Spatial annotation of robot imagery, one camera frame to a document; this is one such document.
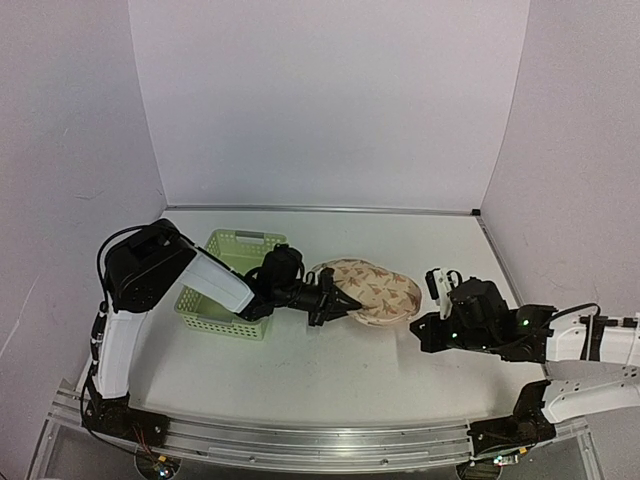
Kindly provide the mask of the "floral mesh laundry bag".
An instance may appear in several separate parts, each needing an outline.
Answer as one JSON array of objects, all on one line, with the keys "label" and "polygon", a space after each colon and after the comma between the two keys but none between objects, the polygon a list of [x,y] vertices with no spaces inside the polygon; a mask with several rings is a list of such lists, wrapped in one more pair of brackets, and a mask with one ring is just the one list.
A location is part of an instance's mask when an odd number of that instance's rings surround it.
[{"label": "floral mesh laundry bag", "polygon": [[311,271],[334,270],[335,285],[361,304],[348,315],[361,324],[387,327],[415,318],[422,292],[410,277],[361,259],[336,259],[315,265]]}]

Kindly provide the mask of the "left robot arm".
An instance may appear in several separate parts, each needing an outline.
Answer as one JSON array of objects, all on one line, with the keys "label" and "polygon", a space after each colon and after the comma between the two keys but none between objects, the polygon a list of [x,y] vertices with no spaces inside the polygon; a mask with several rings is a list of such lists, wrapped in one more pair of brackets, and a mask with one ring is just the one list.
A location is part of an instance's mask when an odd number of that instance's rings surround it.
[{"label": "left robot arm", "polygon": [[310,326],[361,308],[334,280],[329,267],[308,272],[302,254],[275,245],[260,265],[240,273],[183,234],[170,220],[123,229],[99,248],[97,273],[104,299],[91,334],[92,363],[86,385],[94,417],[114,437],[134,428],[119,401],[129,397],[135,344],[148,313],[179,283],[247,322],[279,308],[303,311]]}]

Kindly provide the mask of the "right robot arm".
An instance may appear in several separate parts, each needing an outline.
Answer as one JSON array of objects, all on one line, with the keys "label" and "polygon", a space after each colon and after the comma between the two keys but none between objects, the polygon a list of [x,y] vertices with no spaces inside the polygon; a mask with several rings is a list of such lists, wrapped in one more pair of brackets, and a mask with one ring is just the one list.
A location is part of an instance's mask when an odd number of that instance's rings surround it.
[{"label": "right robot arm", "polygon": [[447,317],[428,313],[411,322],[423,352],[447,350],[496,355],[506,362],[584,362],[613,365],[587,379],[547,380],[522,388],[503,433],[524,443],[543,426],[639,404],[639,319],[609,317],[588,303],[559,311],[552,306],[510,309],[463,301]]}]

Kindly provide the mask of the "green perforated plastic basket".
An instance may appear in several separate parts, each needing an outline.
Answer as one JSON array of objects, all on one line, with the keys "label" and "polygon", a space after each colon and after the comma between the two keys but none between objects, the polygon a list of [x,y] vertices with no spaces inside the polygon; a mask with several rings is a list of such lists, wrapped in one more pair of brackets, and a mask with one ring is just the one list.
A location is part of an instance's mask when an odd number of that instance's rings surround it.
[{"label": "green perforated plastic basket", "polygon": [[276,245],[286,242],[286,236],[276,233],[213,231],[206,246],[179,278],[183,289],[175,311],[193,330],[262,340],[269,318],[247,321],[238,316],[254,298],[241,277],[260,266]]}]

